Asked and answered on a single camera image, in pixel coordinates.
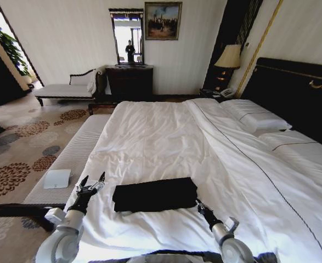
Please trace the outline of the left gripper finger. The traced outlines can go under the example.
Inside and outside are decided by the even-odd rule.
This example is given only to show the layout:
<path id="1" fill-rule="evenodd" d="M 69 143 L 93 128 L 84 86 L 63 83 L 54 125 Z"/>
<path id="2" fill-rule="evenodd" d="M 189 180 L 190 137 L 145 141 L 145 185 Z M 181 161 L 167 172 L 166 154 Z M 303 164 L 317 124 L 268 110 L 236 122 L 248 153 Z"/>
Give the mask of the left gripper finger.
<path id="1" fill-rule="evenodd" d="M 102 173 L 102 175 L 100 176 L 99 180 L 90 187 L 90 190 L 96 190 L 99 191 L 102 187 L 104 187 L 105 185 L 105 172 Z"/>
<path id="2" fill-rule="evenodd" d="M 87 175 L 84 179 L 81 180 L 80 184 L 76 186 L 78 191 L 81 191 L 85 187 L 88 177 L 89 176 Z"/>

